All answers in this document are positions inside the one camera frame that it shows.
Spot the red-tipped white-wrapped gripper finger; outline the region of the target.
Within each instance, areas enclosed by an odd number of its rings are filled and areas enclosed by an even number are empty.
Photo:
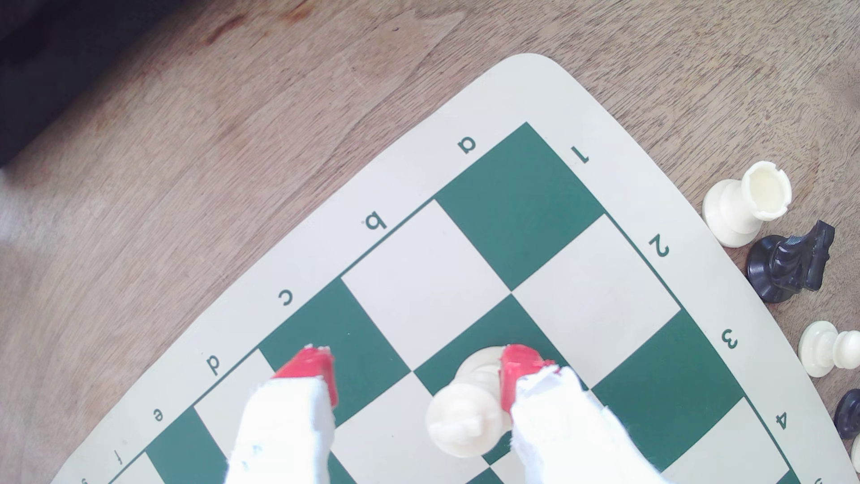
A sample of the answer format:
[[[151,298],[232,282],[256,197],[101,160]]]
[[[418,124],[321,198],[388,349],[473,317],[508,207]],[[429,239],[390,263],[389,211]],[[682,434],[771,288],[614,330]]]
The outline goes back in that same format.
[[[306,345],[249,398],[225,483],[329,483],[335,358]]]
[[[618,417],[583,389],[575,370],[529,346],[500,356],[501,407],[528,483],[665,483]]]

